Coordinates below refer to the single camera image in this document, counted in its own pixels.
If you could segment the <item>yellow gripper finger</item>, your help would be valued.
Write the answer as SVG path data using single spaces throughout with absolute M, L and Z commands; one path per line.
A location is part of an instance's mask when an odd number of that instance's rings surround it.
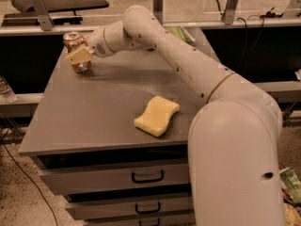
M 88 62 L 92 59 L 94 52 L 89 46 L 79 46 L 71 49 L 66 56 L 66 60 L 71 64 Z

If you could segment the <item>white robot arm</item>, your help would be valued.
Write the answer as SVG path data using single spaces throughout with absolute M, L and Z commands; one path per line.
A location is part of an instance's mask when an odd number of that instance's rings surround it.
M 286 226 L 278 174 L 277 102 L 240 74 L 170 34 L 142 6 L 94 30 L 67 56 L 70 64 L 153 48 L 204 106 L 188 134 L 197 226 Z

